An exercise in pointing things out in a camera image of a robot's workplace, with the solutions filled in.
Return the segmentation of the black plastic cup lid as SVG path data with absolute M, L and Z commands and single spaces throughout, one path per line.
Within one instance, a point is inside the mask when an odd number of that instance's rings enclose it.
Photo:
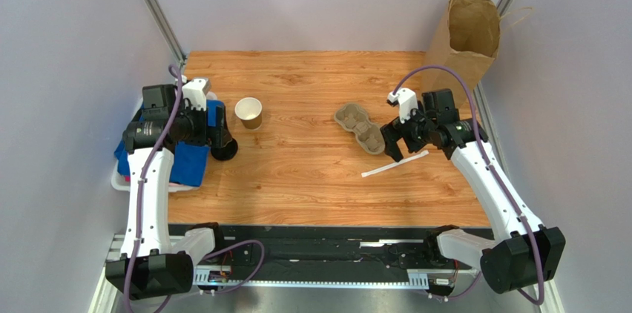
M 211 156 L 218 161 L 229 161 L 235 157 L 239 150 L 238 142 L 232 139 L 224 147 L 211 148 Z

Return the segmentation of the brown paper coffee cup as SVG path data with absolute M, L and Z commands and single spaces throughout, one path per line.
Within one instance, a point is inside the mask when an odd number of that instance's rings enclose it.
M 263 121 L 263 105 L 254 97 L 242 98 L 234 107 L 234 112 L 242 125 L 248 130 L 257 130 Z

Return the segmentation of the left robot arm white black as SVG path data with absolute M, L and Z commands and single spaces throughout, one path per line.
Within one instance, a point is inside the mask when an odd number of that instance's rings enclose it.
M 106 264 L 105 276 L 129 300 L 189 291 L 196 264 L 222 237 L 217 223 L 203 223 L 172 243 L 168 227 L 170 185 L 200 186 L 208 157 L 226 161 L 238 150 L 224 103 L 206 94 L 193 81 L 147 86 L 123 131 L 119 163 L 130 184 L 128 221 L 119 259 Z

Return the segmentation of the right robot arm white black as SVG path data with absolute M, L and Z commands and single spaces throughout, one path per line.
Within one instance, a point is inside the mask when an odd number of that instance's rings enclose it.
M 387 103 L 398 116 L 381 128 L 386 155 L 404 161 L 398 141 L 410 153 L 427 145 L 442 151 L 461 172 L 487 215 L 493 238 L 469 234 L 456 225 L 430 231 L 426 259 L 436 266 L 458 261 L 478 270 L 496 293 L 544 283 L 555 276 L 566 239 L 557 227 L 548 228 L 517 194 L 498 163 L 493 147 L 474 119 L 461 119 L 451 90 L 416 93 L 401 88 Z

